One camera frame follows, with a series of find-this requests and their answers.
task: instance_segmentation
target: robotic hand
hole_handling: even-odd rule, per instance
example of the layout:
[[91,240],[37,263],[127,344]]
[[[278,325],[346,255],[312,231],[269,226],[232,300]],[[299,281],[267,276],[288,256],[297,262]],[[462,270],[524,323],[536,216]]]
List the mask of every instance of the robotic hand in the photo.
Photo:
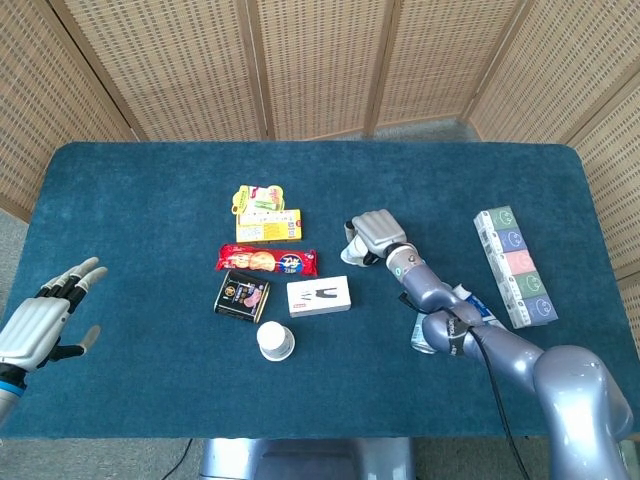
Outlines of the robotic hand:
[[633,413],[604,362],[572,345],[542,350],[500,328],[482,325],[475,307],[459,300],[420,258],[387,210],[367,212],[345,225],[341,258],[387,268],[424,313],[422,333],[435,350],[486,363],[535,395],[549,430],[552,478],[628,479],[617,443],[631,432]]
[[60,334],[89,289],[106,273],[95,268],[98,258],[85,260],[45,283],[14,312],[0,332],[0,425],[27,388],[27,373],[48,361],[87,353],[100,334],[94,325],[76,345],[59,345]]

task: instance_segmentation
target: silver robotic arm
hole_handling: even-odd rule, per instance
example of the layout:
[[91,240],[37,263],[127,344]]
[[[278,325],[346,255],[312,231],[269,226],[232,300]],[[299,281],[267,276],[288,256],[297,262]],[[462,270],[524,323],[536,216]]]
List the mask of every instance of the silver robotic arm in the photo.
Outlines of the silver robotic arm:
[[429,345],[480,362],[484,350],[494,370],[537,396],[549,430],[552,478],[629,478],[617,442],[631,433],[633,414],[594,353],[577,346],[544,351],[509,331],[483,326],[476,309],[453,295],[406,243],[387,210],[354,217],[345,229],[349,246],[341,258],[360,266],[385,258],[411,303],[426,314],[422,332]]
[[84,355],[100,334],[94,325],[76,345],[59,345],[60,334],[92,285],[106,273],[92,257],[45,283],[13,313],[0,331],[0,425],[18,403],[27,373],[48,361]]

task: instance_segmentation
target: white cup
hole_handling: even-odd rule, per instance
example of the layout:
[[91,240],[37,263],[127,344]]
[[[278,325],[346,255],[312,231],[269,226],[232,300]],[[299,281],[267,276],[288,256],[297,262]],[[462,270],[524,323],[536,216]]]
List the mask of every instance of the white cup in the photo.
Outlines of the white cup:
[[293,333],[278,322],[265,322],[256,335],[260,352],[271,362],[280,362],[291,355],[296,345]]

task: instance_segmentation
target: gray carpet floor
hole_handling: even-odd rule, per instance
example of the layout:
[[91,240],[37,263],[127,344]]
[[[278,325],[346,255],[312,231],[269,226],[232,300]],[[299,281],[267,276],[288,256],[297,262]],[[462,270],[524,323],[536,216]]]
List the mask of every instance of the gray carpet floor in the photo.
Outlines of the gray carpet floor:
[[[356,140],[359,135],[338,140]],[[477,141],[473,130],[454,120],[381,129],[376,140]],[[0,316],[15,276],[27,225],[0,210]],[[181,457],[186,439],[3,439],[0,480],[161,479]],[[545,438],[519,438],[532,479],[548,478]],[[511,480],[521,478],[504,438],[416,440],[421,480]],[[172,480],[196,479],[203,441],[197,439]]]

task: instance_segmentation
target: white box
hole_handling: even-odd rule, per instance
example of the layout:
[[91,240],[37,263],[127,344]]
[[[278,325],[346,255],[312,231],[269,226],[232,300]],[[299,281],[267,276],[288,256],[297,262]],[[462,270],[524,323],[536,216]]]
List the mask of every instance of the white box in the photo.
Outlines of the white box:
[[351,308],[346,276],[287,283],[287,299],[292,317],[342,312]]

